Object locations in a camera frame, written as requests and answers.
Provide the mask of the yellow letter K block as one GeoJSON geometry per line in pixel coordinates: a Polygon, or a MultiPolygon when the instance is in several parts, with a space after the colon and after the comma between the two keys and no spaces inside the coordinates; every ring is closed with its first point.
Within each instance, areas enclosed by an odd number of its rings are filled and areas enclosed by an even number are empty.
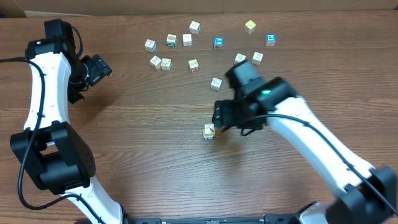
{"type": "Polygon", "coordinates": [[[206,124],[203,128],[203,138],[214,137],[215,136],[215,126],[214,124],[206,124]]]}

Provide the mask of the red side L block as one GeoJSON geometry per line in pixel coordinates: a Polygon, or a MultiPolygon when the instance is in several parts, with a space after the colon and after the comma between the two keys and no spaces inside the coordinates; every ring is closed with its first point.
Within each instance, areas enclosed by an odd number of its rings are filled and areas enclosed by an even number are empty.
{"type": "Polygon", "coordinates": [[[214,90],[214,91],[220,91],[221,85],[222,85],[222,80],[221,79],[213,78],[212,82],[211,82],[211,85],[210,85],[210,88],[212,90],[214,90]]]}

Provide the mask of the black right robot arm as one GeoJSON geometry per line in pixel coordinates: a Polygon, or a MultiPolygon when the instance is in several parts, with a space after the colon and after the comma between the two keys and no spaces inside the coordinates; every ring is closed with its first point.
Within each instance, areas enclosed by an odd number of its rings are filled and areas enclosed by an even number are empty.
{"type": "Polygon", "coordinates": [[[305,99],[281,77],[266,81],[244,60],[225,77],[232,100],[215,102],[212,122],[242,136],[270,127],[318,172],[334,196],[299,211],[264,215],[265,223],[383,223],[397,215],[397,175],[377,169],[348,149],[311,111],[305,99]]]}

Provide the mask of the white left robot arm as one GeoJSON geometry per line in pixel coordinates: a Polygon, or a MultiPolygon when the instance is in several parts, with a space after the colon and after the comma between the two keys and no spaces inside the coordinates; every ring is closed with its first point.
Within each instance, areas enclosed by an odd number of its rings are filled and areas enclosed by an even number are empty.
{"type": "Polygon", "coordinates": [[[127,223],[123,207],[104,190],[95,176],[96,164],[86,142],[71,127],[68,105],[83,99],[82,92],[111,74],[99,56],[83,56],[75,45],[75,27],[61,19],[46,21],[45,38],[28,43],[18,62],[32,71],[30,110],[24,130],[13,134],[10,147],[21,163],[17,192],[21,203],[41,210],[69,199],[90,223],[127,223]],[[36,187],[59,198],[45,205],[27,203],[22,193],[24,174],[36,187]]]}

